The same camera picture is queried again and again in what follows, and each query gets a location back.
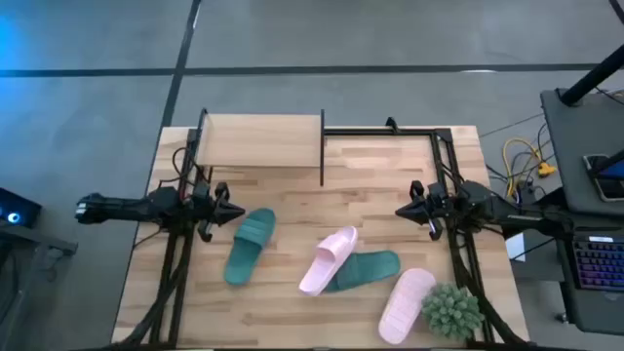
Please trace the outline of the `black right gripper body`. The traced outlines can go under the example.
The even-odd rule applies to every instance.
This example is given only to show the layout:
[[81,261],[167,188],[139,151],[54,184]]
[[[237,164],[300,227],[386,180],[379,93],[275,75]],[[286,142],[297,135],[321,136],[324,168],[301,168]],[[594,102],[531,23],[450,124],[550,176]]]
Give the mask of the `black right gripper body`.
[[429,225],[429,236],[432,241],[438,241],[443,233],[443,226],[440,218],[444,216],[444,200],[435,201],[429,197],[428,186],[424,187],[420,180],[413,180],[410,185],[410,196],[412,200],[424,202],[419,213],[424,214],[424,221]]

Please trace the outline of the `black metal table frame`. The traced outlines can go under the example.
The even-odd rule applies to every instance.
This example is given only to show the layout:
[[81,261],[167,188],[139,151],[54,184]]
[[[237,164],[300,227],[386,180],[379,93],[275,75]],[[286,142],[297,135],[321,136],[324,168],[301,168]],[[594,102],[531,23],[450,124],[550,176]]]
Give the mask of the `black metal table frame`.
[[453,277],[449,244],[432,241],[425,227],[396,216],[409,201],[413,180],[432,183],[438,160],[458,159],[462,175],[486,182],[484,156],[474,127],[447,127],[452,145],[433,140],[428,128],[383,127],[327,131],[325,166],[317,168],[217,168],[234,204],[269,208],[275,232],[248,284],[223,278],[236,222],[217,227],[213,239],[195,240],[181,304],[169,303],[160,336],[177,335],[192,349],[376,349],[377,326],[393,279],[345,292],[307,296],[299,282],[316,245],[343,226],[358,230],[357,250],[391,250],[403,268],[423,268],[437,280]]

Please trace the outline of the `black tablet device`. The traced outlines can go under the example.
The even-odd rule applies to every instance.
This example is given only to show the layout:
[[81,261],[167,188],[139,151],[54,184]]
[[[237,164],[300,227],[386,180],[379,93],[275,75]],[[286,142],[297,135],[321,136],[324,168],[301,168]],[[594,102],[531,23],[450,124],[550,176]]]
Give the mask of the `black tablet device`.
[[624,201],[624,150],[611,156],[585,155],[583,161],[588,177],[605,202]]

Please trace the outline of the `grey computer desk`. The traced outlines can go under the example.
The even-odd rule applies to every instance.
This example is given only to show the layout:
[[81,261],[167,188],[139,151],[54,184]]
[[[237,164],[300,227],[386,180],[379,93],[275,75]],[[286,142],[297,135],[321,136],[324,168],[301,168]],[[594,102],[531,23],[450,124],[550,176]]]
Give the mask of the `grey computer desk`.
[[544,91],[540,99],[562,180],[548,198],[560,202],[574,222],[573,235],[557,244],[566,315],[584,332],[624,336],[624,292],[580,289],[571,267],[574,239],[624,238],[624,201],[605,202],[583,161],[585,155],[611,156],[624,150],[624,102],[588,95],[566,106],[557,91]]

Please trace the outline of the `wooden shelf with black frame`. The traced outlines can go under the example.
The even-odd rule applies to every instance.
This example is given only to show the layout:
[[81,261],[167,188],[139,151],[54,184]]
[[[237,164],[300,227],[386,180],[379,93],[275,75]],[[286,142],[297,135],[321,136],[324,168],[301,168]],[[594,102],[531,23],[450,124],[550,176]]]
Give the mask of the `wooden shelf with black frame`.
[[205,112],[196,162],[201,166],[311,168],[325,181],[325,112]]

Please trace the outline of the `green cloth mat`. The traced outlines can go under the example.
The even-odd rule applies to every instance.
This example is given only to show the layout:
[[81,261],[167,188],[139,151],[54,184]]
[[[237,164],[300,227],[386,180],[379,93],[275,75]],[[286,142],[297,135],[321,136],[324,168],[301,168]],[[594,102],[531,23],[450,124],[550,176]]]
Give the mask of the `green cloth mat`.
[[232,286],[249,282],[263,249],[270,242],[276,225],[271,209],[262,208],[243,220],[233,237],[233,245],[225,264],[224,280]]

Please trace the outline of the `green slide sandal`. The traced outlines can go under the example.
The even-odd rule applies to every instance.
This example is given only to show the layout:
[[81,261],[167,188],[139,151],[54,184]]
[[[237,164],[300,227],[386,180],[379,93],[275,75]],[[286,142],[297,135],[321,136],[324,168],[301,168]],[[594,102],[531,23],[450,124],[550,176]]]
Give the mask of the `green slide sandal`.
[[392,251],[351,253],[330,282],[324,293],[337,293],[393,277],[400,272],[401,262]]

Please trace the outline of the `green potted succulent plant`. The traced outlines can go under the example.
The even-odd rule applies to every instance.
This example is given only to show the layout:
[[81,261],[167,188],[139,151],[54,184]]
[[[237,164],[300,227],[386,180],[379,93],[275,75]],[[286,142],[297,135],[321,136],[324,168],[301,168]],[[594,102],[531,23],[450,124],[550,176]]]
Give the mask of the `green potted succulent plant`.
[[424,297],[420,315],[433,334],[456,341],[472,338],[485,319],[467,288],[447,283],[437,284]]

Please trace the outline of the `white paper sheet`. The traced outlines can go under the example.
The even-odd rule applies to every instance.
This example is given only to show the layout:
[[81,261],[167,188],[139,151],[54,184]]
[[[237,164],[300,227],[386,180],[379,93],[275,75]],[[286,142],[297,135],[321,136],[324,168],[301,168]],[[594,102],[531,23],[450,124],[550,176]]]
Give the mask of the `white paper sheet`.
[[523,233],[519,233],[505,240],[506,251],[510,260],[520,262],[526,261],[525,238]]

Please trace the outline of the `black backlit keyboard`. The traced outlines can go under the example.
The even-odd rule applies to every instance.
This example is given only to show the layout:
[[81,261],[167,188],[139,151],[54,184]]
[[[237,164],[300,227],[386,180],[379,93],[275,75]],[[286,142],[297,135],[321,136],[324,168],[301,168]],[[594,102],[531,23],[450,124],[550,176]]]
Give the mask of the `black backlit keyboard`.
[[580,289],[624,293],[624,238],[576,238],[571,242],[571,261]]

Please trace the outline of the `black box with blue light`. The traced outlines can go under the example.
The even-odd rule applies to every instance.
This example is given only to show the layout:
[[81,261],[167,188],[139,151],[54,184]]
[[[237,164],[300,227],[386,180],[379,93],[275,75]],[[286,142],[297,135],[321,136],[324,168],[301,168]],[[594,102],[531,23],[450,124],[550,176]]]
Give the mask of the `black box with blue light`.
[[0,219],[10,225],[34,228],[42,206],[0,187]]

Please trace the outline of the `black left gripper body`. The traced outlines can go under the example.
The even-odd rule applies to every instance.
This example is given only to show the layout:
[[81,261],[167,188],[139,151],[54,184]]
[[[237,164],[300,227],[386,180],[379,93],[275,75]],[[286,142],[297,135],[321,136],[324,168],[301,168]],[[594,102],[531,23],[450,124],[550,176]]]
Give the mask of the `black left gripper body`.
[[209,243],[213,235],[210,233],[212,226],[215,224],[215,203],[218,201],[229,200],[229,189],[225,182],[219,182],[215,188],[214,198],[209,197],[194,197],[193,196],[193,214],[194,218],[199,222],[197,229],[200,239],[206,243]]

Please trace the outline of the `pink slide sandal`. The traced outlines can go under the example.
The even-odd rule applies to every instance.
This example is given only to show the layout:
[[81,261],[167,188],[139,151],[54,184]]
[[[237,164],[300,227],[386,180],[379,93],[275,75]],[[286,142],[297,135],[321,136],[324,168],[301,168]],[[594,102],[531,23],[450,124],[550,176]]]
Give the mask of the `pink slide sandal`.
[[299,289],[306,295],[319,295],[353,252],[357,241],[358,231],[354,226],[342,227],[326,237],[316,247],[314,259],[300,281]]
[[411,268],[400,276],[378,324],[383,340],[398,345],[407,338],[422,309],[423,299],[436,284],[435,277],[422,268]]

